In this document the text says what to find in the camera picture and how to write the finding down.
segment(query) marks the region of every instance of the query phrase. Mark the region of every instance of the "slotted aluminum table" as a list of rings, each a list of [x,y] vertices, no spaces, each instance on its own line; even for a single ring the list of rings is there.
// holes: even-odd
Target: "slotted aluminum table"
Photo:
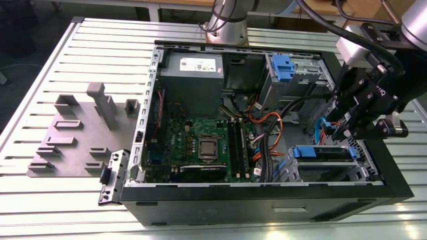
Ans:
[[[427,239],[427,118],[417,101],[402,118],[411,134],[387,146],[415,197],[335,223],[143,226],[123,206],[98,206],[98,178],[30,178],[27,166],[47,133],[59,94],[92,101],[104,82],[116,103],[143,99],[154,41],[204,42],[196,25],[87,18],[71,23],[0,136],[0,236],[76,239]],[[248,30],[254,46],[331,51],[327,33]]]

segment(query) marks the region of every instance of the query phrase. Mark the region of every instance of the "black cable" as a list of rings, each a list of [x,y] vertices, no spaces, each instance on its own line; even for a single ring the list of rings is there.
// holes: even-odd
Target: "black cable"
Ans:
[[[344,10],[343,10],[343,2],[340,0],[335,0],[335,5],[336,5],[336,8],[338,8],[339,14],[347,20],[372,23],[372,24],[386,24],[386,25],[391,25],[391,26],[395,25],[395,23],[392,21],[380,20],[380,19],[372,19],[372,18],[364,18],[364,17],[354,17],[354,16],[347,15]]]
[[[300,99],[292,101],[282,110],[280,112],[280,119],[283,119],[286,117],[286,115],[288,114],[288,112],[292,111],[292,109],[295,109],[302,103],[304,103],[306,101],[311,100],[311,99],[330,99],[332,97],[331,94],[322,94],[322,95],[311,95],[311,96],[306,96],[302,97]],[[279,121],[272,121],[272,123],[270,124],[268,130],[264,133],[264,137],[260,141],[260,147],[259,150],[260,152],[260,159],[262,162],[266,162],[266,169],[270,170],[270,172],[274,172],[274,164],[272,164],[272,157],[271,157],[271,153],[270,153],[270,147],[268,147],[268,138],[270,138],[270,134],[276,126],[276,124],[279,123]],[[272,182],[272,175],[267,175],[266,177],[266,182]]]
[[[235,10],[236,10],[236,5],[238,5],[238,0],[234,0],[234,6],[232,6],[232,10],[231,10],[230,16],[226,18],[226,20],[223,21],[222,25],[218,28],[215,28],[215,29],[204,29],[203,25],[199,24],[199,27],[202,28],[202,30],[206,33],[215,33],[218,30],[220,30],[224,27],[224,25],[228,23],[230,19],[232,18],[232,15],[234,15]],[[220,8],[219,15],[222,15],[224,7],[226,7],[226,4],[223,4],[223,6]],[[215,26],[218,22],[219,22],[219,18],[216,17],[215,24],[212,24],[212,26]]]
[[[339,26],[335,26],[331,24],[307,5],[304,0],[295,0],[299,7],[304,10],[306,14],[311,17],[314,21],[316,21],[324,28],[331,31],[334,34],[338,36],[343,37],[348,41],[354,42],[355,44],[360,45],[364,47],[367,50],[370,50],[378,57],[380,57],[392,67],[392,73],[394,75],[402,76],[406,71],[405,67],[402,65],[402,62],[399,59],[392,55],[386,48],[383,48],[380,45],[376,43],[371,42],[367,40],[364,37],[359,36],[358,34],[344,30]]]

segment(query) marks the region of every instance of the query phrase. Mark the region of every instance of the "cable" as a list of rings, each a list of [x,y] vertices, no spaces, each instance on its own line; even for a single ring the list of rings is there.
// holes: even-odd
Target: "cable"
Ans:
[[[335,0],[335,5],[336,5],[336,8],[338,8],[339,14],[347,20],[372,23],[372,24],[386,24],[386,25],[391,25],[391,26],[395,25],[395,23],[392,21],[388,21],[388,20],[363,18],[363,17],[354,17],[354,16],[347,15],[347,13],[343,10],[343,2],[340,0]]]
[[[311,99],[330,99],[332,97],[331,94],[323,94],[323,95],[311,95],[311,96],[306,96],[306,97],[302,97],[300,99],[292,101],[286,107],[284,109],[282,110],[280,112],[280,120],[286,117],[286,115],[288,114],[290,111],[292,111],[292,109],[295,107],[299,106],[299,104],[304,103],[306,101],[311,100]],[[274,121],[271,124],[270,124],[270,127],[268,127],[268,130],[267,132],[264,133],[264,137],[260,141],[260,159],[262,159],[262,162],[266,164],[268,163],[268,169],[270,171],[272,172],[272,157],[271,157],[271,153],[270,151],[266,149],[268,149],[268,137],[270,137],[270,134],[275,128],[275,125],[278,124],[276,121]],[[266,179],[267,182],[271,182],[272,181],[272,178],[268,176],[268,178]]]
[[[43,66],[38,65],[38,64],[12,64],[10,66],[4,66],[0,68],[0,70],[3,69],[8,69],[8,68],[12,68],[12,67],[18,67],[18,66],[32,66],[32,67],[39,67],[39,68],[43,68]]]
[[[227,112],[228,114],[231,114],[231,115],[232,115],[231,118],[242,118],[242,117],[243,117],[243,115],[234,113],[234,112],[228,109],[228,107],[226,107],[223,104],[219,105],[219,109],[220,109],[224,113]]]
[[[199,27],[202,28],[202,30],[203,30],[206,33],[215,33],[218,30],[220,30],[220,29],[224,27],[224,25],[228,23],[232,15],[234,15],[234,13],[235,13],[236,5],[238,5],[238,0],[234,0],[234,6],[232,6],[232,10],[231,10],[230,16],[227,17],[227,19],[223,21],[222,25],[220,25],[218,28],[215,28],[215,29],[206,29],[206,28],[203,27],[203,25],[199,24]],[[219,15],[222,15],[223,10],[224,10],[224,7],[226,7],[226,4],[223,3],[222,8],[220,8],[220,11],[219,11]],[[212,27],[216,26],[218,22],[219,22],[219,18],[216,17],[215,24],[212,24]]]
[[[232,119],[236,118],[236,116],[228,111],[226,110],[222,105],[219,105],[219,110],[222,110],[222,112]]]
[[[394,67],[394,75],[395,77],[402,76],[406,71],[399,59],[392,55],[386,48],[383,48],[376,43],[367,40],[364,37],[358,34],[344,30],[339,26],[331,24],[307,5],[304,0],[295,0],[299,7],[304,10],[306,14],[311,17],[314,21],[316,21],[324,28],[331,31],[338,36],[343,37],[348,41],[364,47],[370,50],[378,57],[380,57],[392,67]]]

